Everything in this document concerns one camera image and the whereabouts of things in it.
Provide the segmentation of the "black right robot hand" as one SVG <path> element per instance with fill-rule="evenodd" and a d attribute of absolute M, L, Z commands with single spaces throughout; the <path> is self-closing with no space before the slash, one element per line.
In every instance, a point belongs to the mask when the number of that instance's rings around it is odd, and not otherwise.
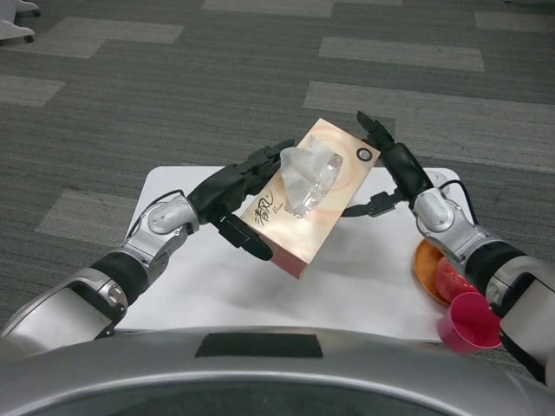
<path fill-rule="evenodd" d="M 343 211 L 344 218 L 369 216 L 372 218 L 393 211 L 402 201 L 412 207 L 415 199 L 424 191 L 434 187 L 431 179 L 408 148 L 395 142 L 386 127 L 358 111 L 357 121 L 367 132 L 365 143 L 380 152 L 380 161 L 394 180 L 396 188 L 392 194 L 380 192 L 372 196 L 367 204 L 353 205 Z"/>

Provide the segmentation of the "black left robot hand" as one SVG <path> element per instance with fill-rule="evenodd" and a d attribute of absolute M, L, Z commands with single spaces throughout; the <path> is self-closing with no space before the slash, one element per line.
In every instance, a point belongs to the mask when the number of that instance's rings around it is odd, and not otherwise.
<path fill-rule="evenodd" d="M 271 247 L 235 211 L 248 196 L 256 196 L 263 190 L 281 166 L 280 153 L 294 146 L 294 140 L 265 146 L 249 155 L 246 161 L 225 166 L 201 182 L 187 196 L 199 223 L 214 225 L 219 235 L 234 247 L 260 260 L 271 260 Z"/>

